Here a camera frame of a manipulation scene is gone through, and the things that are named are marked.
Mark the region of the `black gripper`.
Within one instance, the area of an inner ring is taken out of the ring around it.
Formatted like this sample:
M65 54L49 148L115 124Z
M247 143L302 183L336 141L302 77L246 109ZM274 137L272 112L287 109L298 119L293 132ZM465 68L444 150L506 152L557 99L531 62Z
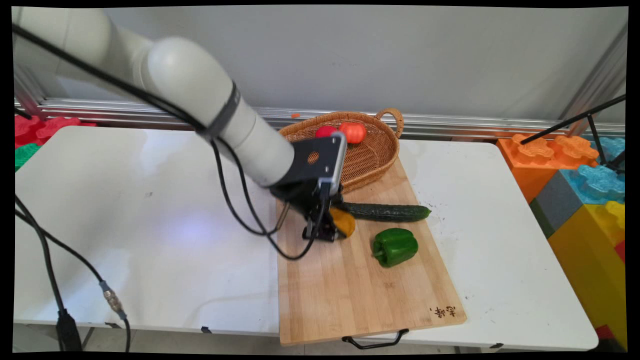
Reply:
M320 192L317 180L306 180L290 184L281 184L270 187L270 194L275 198L290 204L298 214L306 219L307 223L302 230L302 239L322 240L334 242L343 237L343 233L338 227L336 220L342 215L340 209L330 209L332 201L343 201L344 187L340 183L335 194L324 196ZM326 201L324 212L323 201Z

